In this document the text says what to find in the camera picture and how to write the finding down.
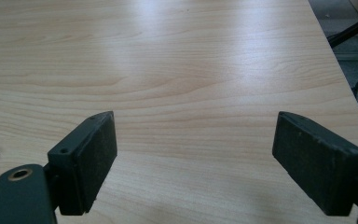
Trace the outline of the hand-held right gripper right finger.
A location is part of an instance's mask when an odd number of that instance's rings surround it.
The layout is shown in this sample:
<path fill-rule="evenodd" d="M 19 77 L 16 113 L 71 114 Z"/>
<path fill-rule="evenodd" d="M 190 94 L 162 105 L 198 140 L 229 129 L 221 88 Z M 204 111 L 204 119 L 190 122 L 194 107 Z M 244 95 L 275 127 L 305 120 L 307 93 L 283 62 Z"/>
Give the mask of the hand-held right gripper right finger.
<path fill-rule="evenodd" d="M 281 111 L 273 157 L 328 216 L 358 206 L 358 146 L 298 114 Z"/>

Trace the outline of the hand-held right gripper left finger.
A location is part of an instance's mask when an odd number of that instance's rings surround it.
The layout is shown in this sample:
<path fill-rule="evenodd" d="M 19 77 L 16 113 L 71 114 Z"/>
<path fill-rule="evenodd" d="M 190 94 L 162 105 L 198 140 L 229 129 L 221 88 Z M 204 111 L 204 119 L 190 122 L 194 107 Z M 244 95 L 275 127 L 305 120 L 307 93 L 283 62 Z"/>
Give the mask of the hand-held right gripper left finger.
<path fill-rule="evenodd" d="M 64 216 L 91 209 L 117 156 L 114 113 L 85 119 L 48 152 L 52 203 Z"/>

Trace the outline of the black metal stand leg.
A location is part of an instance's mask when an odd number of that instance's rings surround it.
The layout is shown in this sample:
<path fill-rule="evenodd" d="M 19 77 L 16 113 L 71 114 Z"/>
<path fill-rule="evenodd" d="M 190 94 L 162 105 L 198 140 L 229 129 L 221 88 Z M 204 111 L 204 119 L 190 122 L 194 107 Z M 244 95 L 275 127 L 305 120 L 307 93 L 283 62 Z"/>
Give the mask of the black metal stand leg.
<path fill-rule="evenodd" d="M 358 22 L 356 22 L 354 25 L 348 27 L 342 32 L 328 36 L 327 41 L 330 47 L 334 48 L 341 43 L 347 41 L 348 39 L 354 37 L 355 35 L 358 35 Z"/>

